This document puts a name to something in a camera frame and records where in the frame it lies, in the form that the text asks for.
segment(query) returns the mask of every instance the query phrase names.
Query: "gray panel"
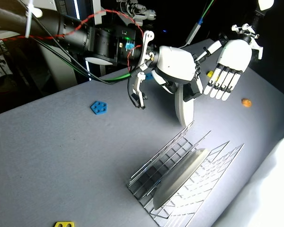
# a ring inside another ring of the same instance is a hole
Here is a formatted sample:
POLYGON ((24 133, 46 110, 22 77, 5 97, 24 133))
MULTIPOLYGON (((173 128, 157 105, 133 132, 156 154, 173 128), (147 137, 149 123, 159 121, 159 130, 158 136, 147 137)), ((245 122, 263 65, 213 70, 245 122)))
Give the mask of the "gray panel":
MULTIPOLYGON (((210 43, 188 49, 199 54, 210 43)), ((214 69, 216 57, 203 63, 205 71, 214 69)), ((125 184, 181 126, 173 95, 147 80, 142 90, 149 100, 139 110, 126 85, 86 82, 0 114, 0 226, 50 227, 63 220, 79 227, 156 226, 125 184), (106 114, 90 110, 96 100, 108 104, 106 114)), ((210 226, 283 136, 284 95, 248 69, 227 102, 196 100, 186 138, 194 142, 208 130, 208 148, 227 140, 246 145, 193 226, 210 226), (242 97, 254 105, 242 107, 242 97)))

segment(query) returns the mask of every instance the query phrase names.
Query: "metal wire rack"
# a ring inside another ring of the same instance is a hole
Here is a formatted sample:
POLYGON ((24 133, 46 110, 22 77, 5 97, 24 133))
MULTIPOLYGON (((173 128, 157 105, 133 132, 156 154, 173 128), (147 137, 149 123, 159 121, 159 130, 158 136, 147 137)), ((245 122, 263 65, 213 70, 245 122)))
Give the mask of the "metal wire rack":
POLYGON ((160 227, 187 226, 244 146, 242 144, 226 152, 228 141, 211 150, 186 183, 162 207, 155 210, 152 200, 157 185, 186 154, 196 150, 210 133, 209 131, 196 144, 192 144, 185 138, 192 125, 193 122, 145 163, 128 183, 128 189, 160 227))

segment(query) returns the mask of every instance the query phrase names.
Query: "white light strip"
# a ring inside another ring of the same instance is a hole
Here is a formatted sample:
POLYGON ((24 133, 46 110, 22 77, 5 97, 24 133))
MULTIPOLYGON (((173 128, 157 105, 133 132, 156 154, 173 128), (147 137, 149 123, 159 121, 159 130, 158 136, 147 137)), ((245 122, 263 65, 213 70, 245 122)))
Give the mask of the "white light strip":
POLYGON ((88 61, 85 61, 85 64, 86 64, 86 69, 88 70, 88 72, 90 72, 89 70, 89 62, 88 61))
POLYGON ((74 0, 74 3, 75 3, 75 10, 76 10, 77 19, 80 20, 80 14, 79 14, 79 8, 78 8, 77 0, 74 0))

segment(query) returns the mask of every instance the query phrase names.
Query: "gray tabletop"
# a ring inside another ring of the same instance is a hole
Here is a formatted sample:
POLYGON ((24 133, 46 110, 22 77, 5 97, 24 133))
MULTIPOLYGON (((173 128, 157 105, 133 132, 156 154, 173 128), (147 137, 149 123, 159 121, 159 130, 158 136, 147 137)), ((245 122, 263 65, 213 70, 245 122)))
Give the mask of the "gray tabletop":
MULTIPOLYGON (((187 50, 200 54, 210 43, 187 50)), ((217 54, 203 63, 204 72, 214 69, 217 54)), ((52 227, 66 220, 78 227, 157 226, 126 183, 182 127, 173 95, 147 80, 147 108, 139 110, 126 85, 87 82, 0 114, 0 226, 52 227), (97 100, 108 104, 106 114, 91 111, 97 100)), ((211 226, 283 136, 284 95, 247 69, 227 102, 196 100, 187 138, 195 142, 209 130, 203 146, 246 145, 193 226, 211 226), (253 101, 251 108, 241 105, 243 97, 253 101)))

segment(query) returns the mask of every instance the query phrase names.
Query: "yellow plastic piece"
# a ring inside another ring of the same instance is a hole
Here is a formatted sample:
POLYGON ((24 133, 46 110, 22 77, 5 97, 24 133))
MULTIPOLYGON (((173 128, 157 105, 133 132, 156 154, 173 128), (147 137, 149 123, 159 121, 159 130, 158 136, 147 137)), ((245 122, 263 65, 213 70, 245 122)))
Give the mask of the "yellow plastic piece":
POLYGON ((208 73, 207 73, 207 76, 210 78, 210 77, 212 77, 213 76, 213 71, 209 71, 208 73))
POLYGON ((71 227, 75 227, 75 223, 72 221, 58 221, 54 227, 70 227, 69 225, 71 225, 71 227))

